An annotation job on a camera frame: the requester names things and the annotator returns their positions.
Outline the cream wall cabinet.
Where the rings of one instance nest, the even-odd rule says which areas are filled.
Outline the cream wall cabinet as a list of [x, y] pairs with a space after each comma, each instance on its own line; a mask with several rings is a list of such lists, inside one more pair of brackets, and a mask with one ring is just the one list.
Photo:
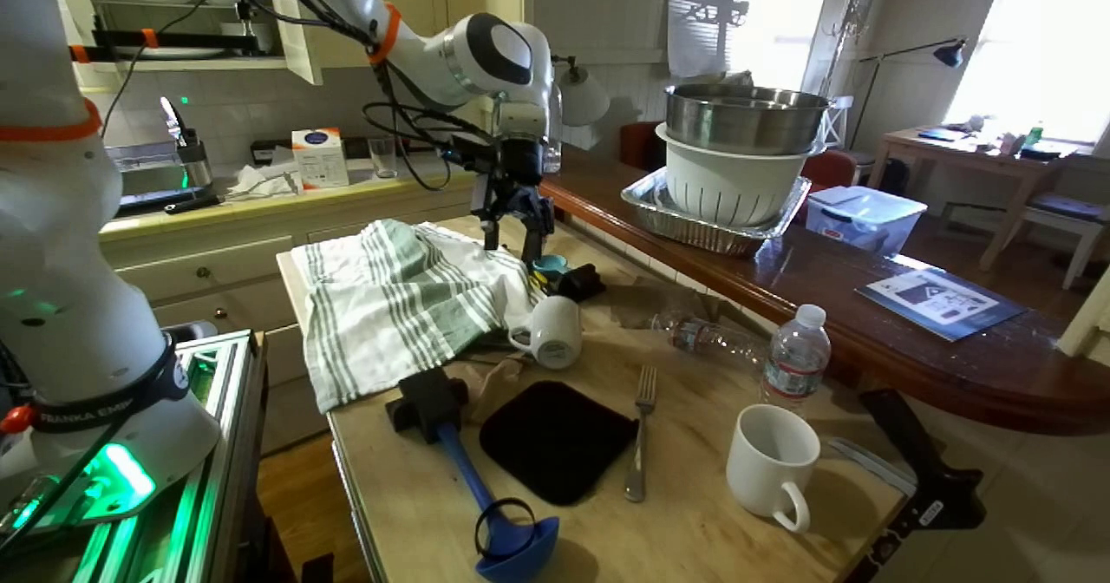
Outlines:
[[287, 69], [317, 84], [320, 66], [310, 59], [304, 26], [278, 21], [275, 13], [293, 16], [290, 0], [258, 0], [264, 10], [242, 0], [58, 0], [71, 43], [95, 47], [95, 30], [162, 29], [203, 36], [199, 47], [108, 46], [112, 62], [75, 62], [78, 86], [84, 92], [119, 88], [128, 66], [137, 70]]

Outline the white mug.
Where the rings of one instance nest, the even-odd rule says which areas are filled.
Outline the white mug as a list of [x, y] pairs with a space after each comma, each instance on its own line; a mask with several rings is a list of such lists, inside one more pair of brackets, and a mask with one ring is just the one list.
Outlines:
[[820, 452], [815, 429], [790, 410], [764, 403], [743, 409], [726, 463], [733, 497], [751, 515], [805, 534], [813, 523], [805, 489]]
[[539, 299], [522, 326], [507, 332], [516, 350], [534, 358], [539, 366], [566, 370], [582, 350], [581, 306], [571, 298], [551, 295]]

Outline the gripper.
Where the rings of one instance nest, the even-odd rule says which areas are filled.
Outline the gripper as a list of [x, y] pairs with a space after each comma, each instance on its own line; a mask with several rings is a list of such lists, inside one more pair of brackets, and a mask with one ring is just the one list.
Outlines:
[[485, 251], [500, 248], [500, 220], [507, 207], [519, 207], [525, 228], [522, 262], [533, 267], [554, 232], [555, 212], [547, 197], [539, 197], [543, 145], [539, 141], [507, 139], [497, 144], [494, 187], [474, 188], [474, 217], [480, 220]]

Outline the silver countertop appliance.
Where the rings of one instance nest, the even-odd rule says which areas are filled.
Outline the silver countertop appliance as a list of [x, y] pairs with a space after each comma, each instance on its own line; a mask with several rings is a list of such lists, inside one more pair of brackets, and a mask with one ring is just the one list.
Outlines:
[[161, 211], [167, 205], [206, 197], [211, 191], [212, 185], [184, 187], [189, 180], [176, 155], [174, 141], [107, 147], [105, 152], [119, 169], [122, 180], [117, 218]]

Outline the crumpled white paper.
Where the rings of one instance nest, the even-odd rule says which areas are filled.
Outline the crumpled white paper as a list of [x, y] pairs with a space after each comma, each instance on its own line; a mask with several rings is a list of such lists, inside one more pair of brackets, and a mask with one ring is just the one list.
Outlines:
[[293, 165], [246, 165], [239, 169], [234, 184], [228, 188], [222, 199], [225, 202], [238, 202], [270, 197], [295, 197], [301, 195], [302, 191], [300, 172]]

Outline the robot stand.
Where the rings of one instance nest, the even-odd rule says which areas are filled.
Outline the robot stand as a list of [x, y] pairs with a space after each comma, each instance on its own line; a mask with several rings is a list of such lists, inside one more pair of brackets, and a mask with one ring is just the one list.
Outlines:
[[264, 566], [264, 346], [199, 319], [167, 334], [186, 396], [117, 430], [0, 434], [0, 583], [232, 583]]

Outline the blue plastic ladle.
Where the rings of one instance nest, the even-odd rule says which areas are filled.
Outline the blue plastic ladle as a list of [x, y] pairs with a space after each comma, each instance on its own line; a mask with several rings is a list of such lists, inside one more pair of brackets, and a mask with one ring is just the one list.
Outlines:
[[443, 423], [436, 433], [480, 507], [473, 534], [477, 575], [487, 583], [533, 583], [558, 543], [561, 519], [536, 516], [522, 499], [492, 496], [461, 443], [460, 429]]

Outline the black block holder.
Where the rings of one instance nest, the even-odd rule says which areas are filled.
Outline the black block holder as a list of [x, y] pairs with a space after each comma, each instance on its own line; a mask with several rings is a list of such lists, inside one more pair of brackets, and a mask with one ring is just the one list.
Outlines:
[[403, 378], [400, 396], [385, 405], [395, 433], [413, 430], [427, 444], [441, 440], [441, 430], [461, 430], [461, 410], [468, 405], [470, 388], [460, 378], [447, 376], [441, 366]]

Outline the black clamp mount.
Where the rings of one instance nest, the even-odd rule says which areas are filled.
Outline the black clamp mount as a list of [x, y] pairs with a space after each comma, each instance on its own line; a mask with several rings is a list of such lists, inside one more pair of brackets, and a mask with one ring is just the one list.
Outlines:
[[911, 468], [914, 481], [904, 505], [852, 567], [849, 583], [871, 580], [915, 532], [976, 530], [986, 520], [978, 495], [982, 471], [944, 463], [924, 424], [895, 390], [868, 390], [858, 400]]

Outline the cream base cabinet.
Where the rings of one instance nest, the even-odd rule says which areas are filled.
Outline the cream base cabinet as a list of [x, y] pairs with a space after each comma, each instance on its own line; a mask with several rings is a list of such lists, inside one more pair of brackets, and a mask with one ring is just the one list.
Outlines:
[[114, 219], [100, 231], [101, 250], [124, 281], [147, 294], [160, 324], [203, 319], [221, 333], [263, 334], [268, 410], [261, 433], [262, 452], [270, 454], [327, 428], [310, 388], [278, 255], [357, 233], [377, 219], [420, 223], [467, 215], [472, 184], [468, 174], [453, 175], [441, 192], [410, 179], [370, 180], [178, 215]]

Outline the green striped white towel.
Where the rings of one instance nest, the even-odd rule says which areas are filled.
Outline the green striped white towel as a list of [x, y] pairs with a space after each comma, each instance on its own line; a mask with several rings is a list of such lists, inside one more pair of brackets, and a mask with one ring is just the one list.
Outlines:
[[543, 296], [509, 251], [431, 222], [381, 219], [291, 259], [306, 289], [303, 356], [321, 413], [447, 364], [526, 322]]

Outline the white cushioned chair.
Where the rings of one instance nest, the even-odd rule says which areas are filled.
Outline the white cushioned chair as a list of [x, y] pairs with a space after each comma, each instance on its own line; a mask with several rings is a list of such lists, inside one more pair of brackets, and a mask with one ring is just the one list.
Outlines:
[[1094, 247], [1104, 232], [1110, 230], [1110, 204], [1090, 204], [1072, 197], [1045, 193], [1028, 200], [1022, 218], [1025, 222], [1054, 228], [1078, 237], [1074, 254], [1062, 282], [1062, 289], [1067, 291], [1071, 289], [1074, 279], [1083, 273], [1094, 254]]

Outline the foil baking tray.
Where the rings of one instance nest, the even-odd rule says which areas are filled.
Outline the foil baking tray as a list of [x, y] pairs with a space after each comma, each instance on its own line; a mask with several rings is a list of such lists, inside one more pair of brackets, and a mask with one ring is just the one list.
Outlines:
[[750, 259], [770, 239], [781, 238], [804, 207], [813, 181], [798, 175], [784, 202], [774, 202], [771, 219], [758, 225], [726, 227], [682, 211], [670, 195], [666, 169], [659, 168], [622, 189], [620, 200], [634, 208], [650, 233], [710, 253]]

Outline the steel mixing bowl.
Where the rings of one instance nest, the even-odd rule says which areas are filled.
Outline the steel mixing bowl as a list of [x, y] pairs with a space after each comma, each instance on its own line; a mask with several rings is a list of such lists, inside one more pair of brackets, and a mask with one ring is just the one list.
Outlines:
[[690, 82], [667, 89], [666, 128], [683, 144], [733, 154], [808, 152], [833, 101], [800, 90]]

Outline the black square pot holder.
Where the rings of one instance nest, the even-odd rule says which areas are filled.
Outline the black square pot holder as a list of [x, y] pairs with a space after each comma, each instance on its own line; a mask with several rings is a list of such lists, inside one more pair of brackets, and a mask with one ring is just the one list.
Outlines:
[[480, 448], [554, 507], [571, 507], [637, 436], [639, 423], [558, 381], [539, 381], [480, 428]]

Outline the red chair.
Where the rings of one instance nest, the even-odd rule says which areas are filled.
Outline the red chair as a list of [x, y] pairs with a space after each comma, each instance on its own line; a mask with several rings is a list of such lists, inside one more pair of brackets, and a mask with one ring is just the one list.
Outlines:
[[820, 154], [810, 155], [800, 174], [810, 180], [810, 191], [818, 192], [834, 187], [852, 187], [857, 167], [852, 155], [838, 149], [826, 149]]

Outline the bright window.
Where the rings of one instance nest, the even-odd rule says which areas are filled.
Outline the bright window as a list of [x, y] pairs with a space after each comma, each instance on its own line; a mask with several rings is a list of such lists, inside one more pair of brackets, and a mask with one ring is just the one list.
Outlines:
[[944, 120], [1094, 147], [1110, 128], [1110, 0], [993, 0]]

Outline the drinking glass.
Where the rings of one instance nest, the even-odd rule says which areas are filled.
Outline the drinking glass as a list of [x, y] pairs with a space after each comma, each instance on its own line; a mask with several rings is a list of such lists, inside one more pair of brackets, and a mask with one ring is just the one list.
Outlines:
[[372, 161], [374, 175], [379, 179], [396, 177], [396, 139], [393, 135], [373, 137], [366, 141], [366, 145], [369, 145], [369, 158]]

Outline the small black object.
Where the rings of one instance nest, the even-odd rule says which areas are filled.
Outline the small black object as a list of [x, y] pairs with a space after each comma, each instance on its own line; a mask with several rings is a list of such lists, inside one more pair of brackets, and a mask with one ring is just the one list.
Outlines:
[[582, 303], [606, 291], [606, 283], [594, 264], [571, 268], [552, 282], [552, 296], [563, 296], [572, 302]]

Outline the coat rack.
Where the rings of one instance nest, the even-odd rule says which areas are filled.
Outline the coat rack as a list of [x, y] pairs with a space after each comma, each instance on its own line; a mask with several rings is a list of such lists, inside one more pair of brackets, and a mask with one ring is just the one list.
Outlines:
[[821, 83], [818, 86], [818, 93], [824, 97], [833, 96], [833, 78], [838, 60], [849, 40], [859, 40], [868, 27], [868, 17], [871, 14], [872, 1], [875, 0], [844, 0], [842, 11], [839, 22], [833, 22], [827, 34], [833, 37], [833, 53], [828, 57]]

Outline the window with blind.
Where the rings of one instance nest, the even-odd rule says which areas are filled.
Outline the window with blind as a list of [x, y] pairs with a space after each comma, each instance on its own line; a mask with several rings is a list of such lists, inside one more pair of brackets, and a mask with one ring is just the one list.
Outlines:
[[747, 72], [754, 86], [803, 86], [824, 0], [665, 0], [675, 81]]

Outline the silver fork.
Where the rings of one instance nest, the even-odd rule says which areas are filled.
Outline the silver fork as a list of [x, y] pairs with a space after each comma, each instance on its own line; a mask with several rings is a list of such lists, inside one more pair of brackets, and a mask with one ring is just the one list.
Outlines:
[[645, 466], [647, 421], [656, 406], [657, 378], [658, 373], [655, 366], [642, 366], [635, 398], [638, 415], [636, 440], [630, 465], [628, 465], [624, 478], [624, 496], [633, 503], [640, 503], [646, 499], [646, 473], [643, 466]]

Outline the plastic container blue lid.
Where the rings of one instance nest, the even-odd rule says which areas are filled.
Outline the plastic container blue lid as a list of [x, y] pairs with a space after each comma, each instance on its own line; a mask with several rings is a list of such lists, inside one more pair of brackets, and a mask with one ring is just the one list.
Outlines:
[[870, 187], [830, 187], [807, 197], [810, 232], [884, 258], [899, 255], [928, 207]]

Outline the blue booklet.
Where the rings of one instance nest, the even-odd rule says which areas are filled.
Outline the blue booklet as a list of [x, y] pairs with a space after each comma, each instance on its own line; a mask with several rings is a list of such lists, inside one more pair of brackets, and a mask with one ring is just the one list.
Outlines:
[[1009, 298], [937, 268], [865, 284], [856, 293], [949, 342], [982, 333], [1026, 313]]

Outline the white table lamp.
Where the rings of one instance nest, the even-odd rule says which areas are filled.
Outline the white table lamp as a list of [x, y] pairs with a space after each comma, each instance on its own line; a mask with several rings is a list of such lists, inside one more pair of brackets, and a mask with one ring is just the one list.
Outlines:
[[552, 64], [566, 66], [558, 79], [564, 125], [593, 125], [610, 108], [610, 97], [605, 88], [584, 68], [575, 56], [552, 56]]

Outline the white wooden chair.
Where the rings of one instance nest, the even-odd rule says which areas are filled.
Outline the white wooden chair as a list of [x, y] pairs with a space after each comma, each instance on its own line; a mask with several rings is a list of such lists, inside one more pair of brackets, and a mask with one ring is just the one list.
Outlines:
[[828, 149], [836, 149], [836, 151], [852, 157], [857, 167], [857, 177], [861, 177], [871, 172], [875, 159], [871, 154], [852, 151], [849, 148], [848, 120], [852, 103], [855, 103], [852, 96], [833, 97], [830, 108], [824, 117], [825, 144]]

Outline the white colander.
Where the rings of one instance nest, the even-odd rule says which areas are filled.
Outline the white colander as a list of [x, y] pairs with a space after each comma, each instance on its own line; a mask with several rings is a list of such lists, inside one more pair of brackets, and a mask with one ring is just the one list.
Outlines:
[[805, 161], [823, 151], [813, 145], [801, 154], [753, 155], [710, 151], [674, 139], [659, 123], [665, 143], [666, 187], [678, 210], [722, 227], [761, 225], [781, 215]]

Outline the white tissue box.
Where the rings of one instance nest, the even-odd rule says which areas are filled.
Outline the white tissue box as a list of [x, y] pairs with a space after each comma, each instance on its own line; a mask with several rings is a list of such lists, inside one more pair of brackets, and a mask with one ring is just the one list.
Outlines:
[[339, 128], [293, 131], [291, 152], [305, 191], [349, 187], [349, 165]]

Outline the wooden desk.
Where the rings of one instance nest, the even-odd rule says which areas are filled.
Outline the wooden desk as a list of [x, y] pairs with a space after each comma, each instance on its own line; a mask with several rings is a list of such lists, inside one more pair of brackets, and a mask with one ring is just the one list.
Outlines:
[[1002, 223], [978, 263], [980, 271], [991, 271], [996, 259], [1005, 251], [1007, 237], [1022, 219], [1028, 200], [1057, 184], [1064, 165], [1067, 165], [1067, 157], [1048, 161], [1019, 159], [1015, 155], [999, 154], [997, 151], [976, 151], [975, 145], [968, 144], [967, 141], [957, 141], [957, 143], [929, 141], [918, 135], [918, 128], [908, 128], [904, 131], [881, 135], [876, 153], [872, 155], [871, 175], [868, 177], [865, 184], [876, 189], [880, 188], [885, 175], [885, 165], [892, 155], [911, 160], [914, 167], [953, 167], [963, 169], [963, 171], [982, 172], [1012, 180], [1015, 192], [1007, 198]]

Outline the crushed clear water bottle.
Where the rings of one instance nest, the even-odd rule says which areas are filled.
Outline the crushed clear water bottle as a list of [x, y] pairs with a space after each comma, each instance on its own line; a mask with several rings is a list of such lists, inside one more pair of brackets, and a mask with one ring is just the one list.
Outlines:
[[650, 319], [650, 329], [660, 331], [674, 349], [718, 363], [761, 366], [767, 358], [768, 342], [764, 336], [689, 316], [682, 311], [662, 311]]

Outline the steel utensil holder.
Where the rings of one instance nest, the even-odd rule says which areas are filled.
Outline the steel utensil holder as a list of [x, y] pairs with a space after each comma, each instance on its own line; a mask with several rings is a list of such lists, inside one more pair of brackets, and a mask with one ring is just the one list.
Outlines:
[[208, 188], [212, 184], [212, 172], [206, 160], [205, 143], [199, 139], [195, 128], [186, 125], [183, 115], [170, 98], [160, 97], [160, 105], [167, 121], [167, 132], [174, 141], [175, 152], [186, 172], [184, 187]]

